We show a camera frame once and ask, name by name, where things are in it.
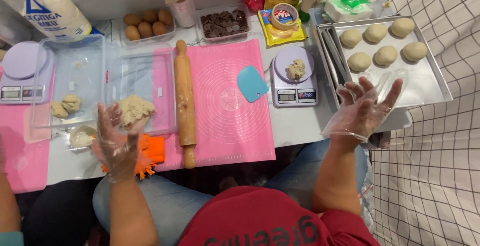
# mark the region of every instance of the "kitchen scale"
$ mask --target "kitchen scale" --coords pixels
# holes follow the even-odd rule
[[[289,77],[289,65],[293,60],[302,59],[305,75],[296,80]],[[290,46],[279,51],[272,60],[272,99],[277,108],[309,107],[318,104],[317,77],[314,74],[315,61],[310,53],[298,46]]]
[[[0,103],[30,104],[48,101],[53,74],[53,52],[40,47],[38,42],[24,41],[10,48],[3,58],[3,76],[0,80]],[[34,86],[37,64],[41,66],[38,86]]]

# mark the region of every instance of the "grid pattern cloth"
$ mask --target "grid pattern cloth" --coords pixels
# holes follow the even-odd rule
[[[391,0],[421,27],[453,101],[411,108],[413,125],[373,151],[381,245],[480,244],[480,0]]]

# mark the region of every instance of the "brown egg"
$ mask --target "brown egg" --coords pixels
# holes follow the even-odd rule
[[[123,22],[126,25],[133,25],[133,26],[138,26],[142,21],[142,19],[133,13],[127,14],[123,17]]]
[[[148,9],[148,10],[143,11],[141,13],[141,16],[142,16],[141,19],[144,22],[148,22],[148,23],[151,23],[151,24],[159,20],[158,14],[153,9]]]
[[[156,36],[163,35],[167,33],[167,27],[162,22],[155,22],[153,24],[153,34]]]
[[[163,22],[165,25],[171,25],[173,23],[173,17],[170,11],[162,9],[158,12],[158,20]]]
[[[127,35],[129,40],[140,39],[140,33],[138,32],[138,28],[133,25],[127,26],[127,29],[125,29],[125,34]]]
[[[153,35],[152,25],[148,22],[142,22],[138,25],[138,31],[144,38],[149,38]]]

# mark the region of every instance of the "plastic glove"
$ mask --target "plastic glove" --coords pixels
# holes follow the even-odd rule
[[[330,134],[332,141],[352,143],[355,146],[360,141],[367,142],[395,107],[407,78],[406,71],[395,71],[382,76],[377,87],[367,77],[360,77],[359,84],[347,82],[345,87],[339,86],[337,93],[343,98],[341,109],[333,115],[320,134]],[[386,93],[385,88],[390,87],[390,83],[392,89]],[[379,94],[386,95],[380,103],[377,101]]]
[[[3,139],[0,134],[0,174],[6,173],[5,171],[5,150],[3,149]]]
[[[121,111],[118,104],[105,109],[98,104],[98,136],[92,146],[100,147],[97,158],[108,168],[111,182],[121,182],[135,176],[135,164],[138,157],[138,136],[140,131],[134,128],[128,132],[127,138],[121,135],[116,127],[120,124]]]

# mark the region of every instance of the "raw cookie dough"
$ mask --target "raw cookie dough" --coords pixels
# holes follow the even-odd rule
[[[355,28],[348,29],[342,33],[340,40],[342,41],[343,45],[353,48],[362,40],[362,33],[360,33],[360,30]]]
[[[61,105],[69,114],[73,114],[80,110],[80,99],[75,95],[68,94],[63,98]]]
[[[378,65],[391,65],[398,55],[399,53],[394,46],[383,46],[375,53],[374,59]]]
[[[80,126],[70,134],[70,144],[73,147],[86,147],[93,143],[93,135],[97,135],[97,130],[91,126]]]
[[[365,38],[370,42],[378,43],[387,35],[387,27],[383,24],[372,24],[365,30]]]
[[[58,118],[67,118],[68,113],[58,101],[51,102],[52,115]]]
[[[415,22],[409,18],[399,18],[392,23],[390,29],[394,35],[404,38],[415,29]]]
[[[291,79],[298,80],[305,75],[305,64],[302,59],[295,59],[293,64],[289,65],[288,70],[288,76]]]
[[[137,95],[130,95],[128,98],[118,102],[120,110],[123,112],[123,127],[129,130],[135,122],[142,118],[148,119],[155,114],[153,103],[142,99]]]
[[[370,67],[372,59],[365,52],[357,52],[350,56],[347,63],[352,70],[362,72]]]
[[[412,62],[422,60],[427,52],[428,48],[423,42],[412,42],[403,47],[403,55]]]

